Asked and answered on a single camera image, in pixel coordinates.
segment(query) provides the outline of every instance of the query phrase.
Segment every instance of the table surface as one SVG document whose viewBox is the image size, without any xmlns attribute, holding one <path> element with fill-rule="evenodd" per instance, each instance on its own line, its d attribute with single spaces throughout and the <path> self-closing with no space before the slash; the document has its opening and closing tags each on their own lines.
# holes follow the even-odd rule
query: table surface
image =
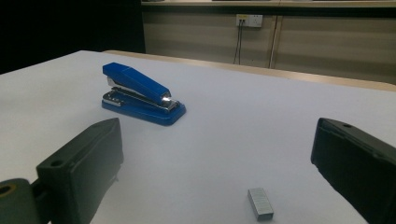
<svg viewBox="0 0 396 224">
<path fill-rule="evenodd" d="M 365 223 L 310 163 L 315 129 L 338 119 L 396 146 L 395 91 L 148 58 L 79 51 L 0 76 L 0 179 L 33 182 L 51 153 L 118 117 L 125 162 L 92 223 L 257 223 L 253 188 L 274 208 L 265 223 Z M 163 127 L 103 109 L 112 62 L 162 83 L 187 113 Z"/>
</svg>

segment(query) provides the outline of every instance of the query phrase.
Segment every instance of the wire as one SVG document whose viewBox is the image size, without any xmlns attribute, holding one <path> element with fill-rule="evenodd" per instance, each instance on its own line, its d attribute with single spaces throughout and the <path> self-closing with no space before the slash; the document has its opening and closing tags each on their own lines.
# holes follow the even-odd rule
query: wire
<svg viewBox="0 0 396 224">
<path fill-rule="evenodd" d="M 241 48 L 242 48 L 242 27 L 244 20 L 239 21 L 238 25 L 238 39 L 236 40 L 235 55 L 233 56 L 233 63 L 236 61 L 236 55 L 238 55 L 238 63 L 241 64 Z"/>
<path fill-rule="evenodd" d="M 242 49 L 242 29 L 244 27 L 244 23 L 245 21 L 242 21 L 242 25 L 241 25 L 241 34 L 239 37 L 239 55 L 238 55 L 238 62 L 239 64 L 241 64 L 241 49 Z"/>
</svg>

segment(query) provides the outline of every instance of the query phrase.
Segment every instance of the wall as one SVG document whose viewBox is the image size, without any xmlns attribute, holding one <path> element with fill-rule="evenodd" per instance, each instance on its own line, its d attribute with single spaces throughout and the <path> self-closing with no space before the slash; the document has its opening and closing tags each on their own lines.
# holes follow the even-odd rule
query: wall
<svg viewBox="0 0 396 224">
<path fill-rule="evenodd" d="M 235 14 L 144 12 L 149 54 L 233 63 Z M 241 64 L 396 84 L 396 20 L 264 16 Z"/>
</svg>

